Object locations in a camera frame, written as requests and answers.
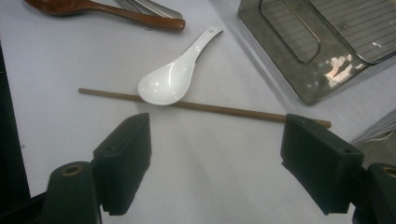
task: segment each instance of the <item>wooden chopstick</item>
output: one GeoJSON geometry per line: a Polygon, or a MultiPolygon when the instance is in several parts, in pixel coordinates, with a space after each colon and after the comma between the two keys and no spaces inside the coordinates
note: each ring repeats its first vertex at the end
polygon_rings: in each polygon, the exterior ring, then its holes
{"type": "MultiPolygon", "coordinates": [[[[95,95],[95,96],[104,96],[104,97],[109,97],[109,98],[114,98],[114,99],[121,99],[121,100],[145,103],[145,101],[138,95],[117,93],[117,92],[111,92],[111,91],[96,91],[96,90],[89,90],[89,89],[83,89],[83,88],[78,89],[78,92],[83,93],[83,94],[95,95]]],[[[230,108],[230,107],[224,107],[224,106],[218,106],[218,105],[201,105],[201,104],[196,104],[196,103],[179,101],[177,103],[172,104],[171,106],[185,108],[185,109],[191,109],[191,110],[199,110],[199,111],[223,114],[223,115],[237,116],[237,117],[249,118],[249,119],[261,119],[261,120],[268,120],[268,121],[280,122],[280,123],[286,122],[285,115],[264,113],[264,112],[251,111],[251,110],[245,110],[245,109],[236,109],[236,108],[230,108]]],[[[313,120],[325,128],[332,127],[332,123],[327,120],[321,120],[321,119],[313,119],[313,120]]]]}

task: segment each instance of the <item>spoon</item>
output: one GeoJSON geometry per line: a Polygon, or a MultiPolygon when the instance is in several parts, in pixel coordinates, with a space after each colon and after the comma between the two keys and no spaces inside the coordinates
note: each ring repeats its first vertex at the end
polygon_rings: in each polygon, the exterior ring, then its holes
{"type": "Polygon", "coordinates": [[[186,22],[182,19],[163,18],[142,13],[129,11],[123,8],[112,7],[95,3],[90,0],[25,0],[31,7],[45,13],[63,16],[82,11],[96,10],[116,16],[120,16],[132,21],[140,22],[145,26],[163,28],[169,30],[183,30],[186,22]]]}
{"type": "Polygon", "coordinates": [[[187,92],[195,62],[204,47],[222,30],[209,26],[176,60],[144,77],[138,85],[139,95],[153,105],[171,105],[187,92]]]}

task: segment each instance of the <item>white table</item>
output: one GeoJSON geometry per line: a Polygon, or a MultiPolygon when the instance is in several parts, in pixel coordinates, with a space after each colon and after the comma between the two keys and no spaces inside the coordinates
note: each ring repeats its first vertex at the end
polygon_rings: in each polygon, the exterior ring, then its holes
{"type": "Polygon", "coordinates": [[[396,107],[396,67],[305,106],[273,81],[274,67],[259,58],[236,16],[238,0],[158,3],[181,12],[186,29],[147,31],[95,12],[58,18],[1,1],[0,39],[32,196],[46,190],[54,169],[90,161],[124,119],[149,112],[151,166],[129,212],[103,213],[104,223],[351,223],[352,206],[347,215],[324,216],[281,165],[282,124],[82,95],[78,88],[137,94],[142,77],[217,25],[224,33],[201,55],[183,101],[327,119],[332,132],[352,141],[396,107]]]}

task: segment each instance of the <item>metal tray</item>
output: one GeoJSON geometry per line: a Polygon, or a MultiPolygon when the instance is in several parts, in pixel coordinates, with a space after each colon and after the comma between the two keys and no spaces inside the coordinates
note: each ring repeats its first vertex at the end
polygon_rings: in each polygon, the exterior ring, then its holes
{"type": "Polygon", "coordinates": [[[396,63],[394,0],[242,0],[238,15],[308,105],[396,63]]]}

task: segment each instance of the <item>spoon handle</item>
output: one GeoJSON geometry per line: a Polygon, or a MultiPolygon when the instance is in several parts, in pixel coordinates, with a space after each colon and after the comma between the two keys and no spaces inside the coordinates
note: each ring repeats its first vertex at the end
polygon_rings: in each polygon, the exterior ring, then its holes
{"type": "Polygon", "coordinates": [[[182,19],[171,19],[146,15],[143,13],[133,12],[119,7],[112,7],[93,1],[87,1],[84,3],[86,3],[84,7],[87,9],[110,13],[129,20],[137,21],[148,27],[181,31],[186,25],[186,22],[182,19]]]}
{"type": "Polygon", "coordinates": [[[189,60],[195,63],[206,45],[221,32],[222,30],[217,26],[207,27],[182,56],[189,58],[189,60]]]}

